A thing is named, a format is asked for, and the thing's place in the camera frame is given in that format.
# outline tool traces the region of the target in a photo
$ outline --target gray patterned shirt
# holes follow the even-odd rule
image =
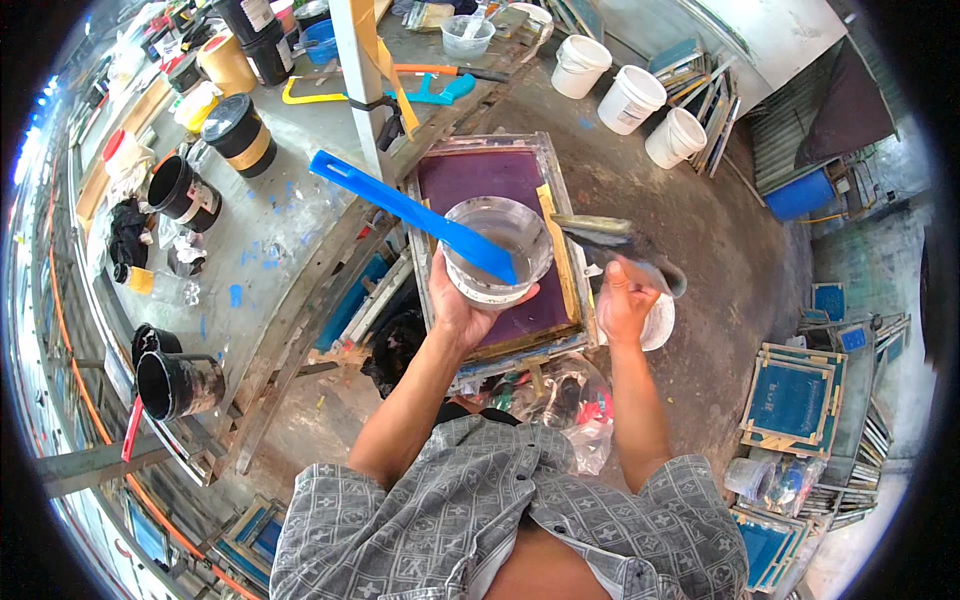
[[[616,600],[737,598],[743,539],[707,459],[674,458],[637,495],[566,474],[558,431],[471,415],[437,425],[389,491],[350,468],[297,477],[272,598],[480,600],[525,509]]]

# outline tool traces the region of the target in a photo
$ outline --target white pole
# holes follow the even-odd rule
[[[333,21],[333,34],[337,38],[337,52],[340,55],[340,66],[344,70],[347,96],[363,104],[376,102],[383,97],[380,71],[357,39],[350,0],[331,0],[330,20]],[[353,122],[360,136],[364,158],[367,159],[368,173],[395,187],[396,173],[390,153],[380,152],[376,148],[376,138],[383,130],[387,110],[389,108],[379,107],[367,112],[353,108]]]

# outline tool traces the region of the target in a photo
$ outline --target workbench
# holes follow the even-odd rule
[[[495,38],[480,59],[456,61],[444,55],[439,32],[408,32],[392,14],[383,18],[378,32],[395,62],[468,65],[514,73],[531,50]],[[294,74],[306,75],[320,68],[301,56],[295,60]],[[440,91],[451,80],[452,76],[441,75],[433,89]],[[420,87],[418,77],[401,75],[401,82],[408,91]],[[488,108],[498,87],[508,86],[477,80],[473,91],[451,106],[413,104],[420,127],[413,132],[413,139],[403,136],[391,148],[397,180],[414,168],[434,142],[451,134],[456,123],[482,105]],[[133,400],[130,343],[133,330],[141,323],[175,333],[184,351],[209,354],[223,366],[227,390],[215,410],[166,422],[144,419],[201,485],[211,483],[227,467],[249,471],[277,406],[324,324],[397,227],[393,216],[378,213],[376,207],[307,170],[310,158],[320,149],[365,167],[348,104],[288,105],[282,100],[282,91],[283,84],[273,88],[258,85],[250,93],[278,146],[276,160],[264,174],[244,180],[212,150],[198,168],[224,198],[216,223],[203,234],[207,257],[195,277],[202,288],[198,305],[174,307],[151,301],[112,282],[103,272],[84,278],[98,325],[106,329],[101,332],[107,341],[106,370],[127,404]],[[144,125],[157,134],[152,146],[157,157],[176,148],[187,135],[168,110],[174,99],[170,91]],[[118,126],[117,111],[109,108],[109,104],[105,106],[83,143],[71,151],[74,207],[106,138]],[[74,226],[82,229],[76,220]],[[358,239],[367,227],[369,232]],[[79,253],[83,253],[83,236],[79,237]],[[402,244],[402,232],[393,239],[395,245]],[[159,249],[156,236],[149,252],[147,268],[165,270],[167,251]]]

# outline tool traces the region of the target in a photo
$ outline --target forearm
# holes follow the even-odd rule
[[[610,355],[613,435],[627,487],[637,493],[671,458],[666,415],[639,342],[611,346]]]
[[[379,408],[360,430],[347,465],[389,490],[430,437],[446,389],[466,356],[452,332],[435,327]]]

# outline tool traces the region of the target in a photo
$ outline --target bottle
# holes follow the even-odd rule
[[[175,306],[196,306],[200,303],[200,284],[162,271],[147,271],[131,265],[114,265],[113,280],[149,296],[151,300]]]

